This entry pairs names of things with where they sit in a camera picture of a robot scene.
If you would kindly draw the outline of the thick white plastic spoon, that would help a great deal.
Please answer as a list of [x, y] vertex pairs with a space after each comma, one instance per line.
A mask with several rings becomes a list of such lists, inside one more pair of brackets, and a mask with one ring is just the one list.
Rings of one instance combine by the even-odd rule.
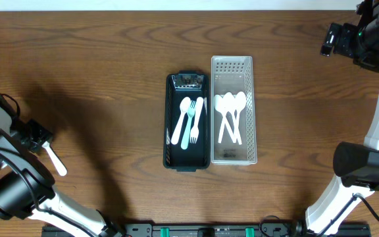
[[180, 116], [176, 124], [176, 127], [174, 129], [174, 132], [172, 134], [172, 139], [171, 139], [172, 145], [176, 145], [179, 141], [180, 133], [182, 129], [182, 123], [183, 123], [185, 114], [187, 113], [190, 107], [190, 104], [191, 104], [191, 99], [189, 97], [183, 98], [183, 100], [180, 103]]

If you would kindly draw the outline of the white green-tinted plastic fork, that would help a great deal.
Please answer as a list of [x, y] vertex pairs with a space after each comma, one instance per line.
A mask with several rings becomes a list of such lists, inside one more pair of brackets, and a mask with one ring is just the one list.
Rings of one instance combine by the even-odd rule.
[[182, 137], [181, 144], [180, 144], [180, 147], [183, 150], [186, 150], [188, 148], [188, 144], [190, 140], [191, 123], [192, 123], [192, 118], [194, 117], [194, 115], [195, 115], [195, 101], [192, 101], [187, 111], [187, 116], [188, 116], [187, 124], [184, 130], [184, 135]]

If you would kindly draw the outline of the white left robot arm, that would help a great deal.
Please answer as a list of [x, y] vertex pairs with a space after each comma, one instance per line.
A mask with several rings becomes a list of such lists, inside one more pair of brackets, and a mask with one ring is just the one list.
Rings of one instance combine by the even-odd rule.
[[58, 174], [67, 174], [52, 150], [52, 133], [33, 119], [21, 120], [20, 107], [12, 107], [10, 100], [0, 93], [0, 219], [43, 221], [72, 236], [124, 236], [126, 229], [57, 189], [53, 175], [36, 156], [46, 150]]

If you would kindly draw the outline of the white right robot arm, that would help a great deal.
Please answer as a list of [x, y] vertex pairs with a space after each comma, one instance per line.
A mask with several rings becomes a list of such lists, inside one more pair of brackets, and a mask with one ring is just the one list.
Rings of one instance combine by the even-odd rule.
[[[355, 65], [379, 73], [379, 1], [357, 5], [358, 24], [332, 23], [320, 49], [349, 57]], [[379, 191], [379, 94], [363, 144], [341, 142], [333, 158], [334, 175], [317, 201], [297, 221], [291, 236], [335, 236], [359, 203]]]

